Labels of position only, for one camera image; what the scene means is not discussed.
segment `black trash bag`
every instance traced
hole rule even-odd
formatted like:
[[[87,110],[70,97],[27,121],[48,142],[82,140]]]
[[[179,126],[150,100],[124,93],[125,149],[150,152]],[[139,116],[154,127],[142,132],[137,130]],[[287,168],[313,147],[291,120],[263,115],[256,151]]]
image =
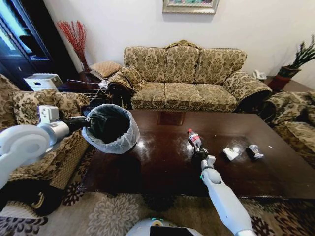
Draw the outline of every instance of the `black trash bag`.
[[[90,115],[90,133],[105,144],[117,140],[129,129],[128,117],[116,110],[104,109]]]

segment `picture frame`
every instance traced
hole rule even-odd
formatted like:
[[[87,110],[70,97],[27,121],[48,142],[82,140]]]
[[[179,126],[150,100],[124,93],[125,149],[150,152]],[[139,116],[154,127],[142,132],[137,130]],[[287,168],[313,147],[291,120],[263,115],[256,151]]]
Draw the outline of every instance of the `picture frame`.
[[[163,13],[215,14],[219,0],[163,0]]]

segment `plastic bottle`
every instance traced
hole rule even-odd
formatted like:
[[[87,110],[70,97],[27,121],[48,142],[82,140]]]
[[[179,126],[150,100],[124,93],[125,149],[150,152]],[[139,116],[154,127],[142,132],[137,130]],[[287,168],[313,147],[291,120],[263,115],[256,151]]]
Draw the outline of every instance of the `plastic bottle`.
[[[188,129],[188,133],[189,133],[189,139],[191,140],[191,142],[195,145],[195,147],[200,148],[202,145],[202,142],[201,142],[201,139],[199,138],[199,135],[193,132],[192,129]]]

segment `side table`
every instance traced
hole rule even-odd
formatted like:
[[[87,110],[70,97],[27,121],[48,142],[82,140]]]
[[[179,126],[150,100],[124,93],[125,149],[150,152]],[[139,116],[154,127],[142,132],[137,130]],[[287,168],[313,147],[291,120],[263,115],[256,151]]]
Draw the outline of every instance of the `side table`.
[[[271,82],[272,78],[273,78],[273,76],[268,76],[267,79],[265,81],[263,81],[263,83],[268,85]],[[305,91],[311,91],[311,90],[313,90],[313,89],[311,89],[305,85],[302,85],[299,82],[291,80],[279,92],[305,92]]]
[[[112,103],[111,96],[109,95],[109,91],[107,89],[105,93],[103,93],[102,91],[98,91],[98,83],[100,82],[100,80],[92,74],[85,74],[84,72],[80,72],[78,78],[71,79],[82,81],[85,83],[67,81],[58,87],[58,91],[83,93],[90,99],[90,101],[93,99],[93,97],[95,97],[90,103],[91,108],[103,103]]]

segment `white telephone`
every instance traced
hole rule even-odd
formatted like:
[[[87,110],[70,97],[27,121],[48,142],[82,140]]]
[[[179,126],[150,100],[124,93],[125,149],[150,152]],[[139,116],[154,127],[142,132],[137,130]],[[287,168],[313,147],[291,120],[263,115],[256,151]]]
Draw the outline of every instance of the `white telephone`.
[[[252,74],[258,80],[266,80],[267,76],[264,72],[259,72],[258,70],[254,70]]]

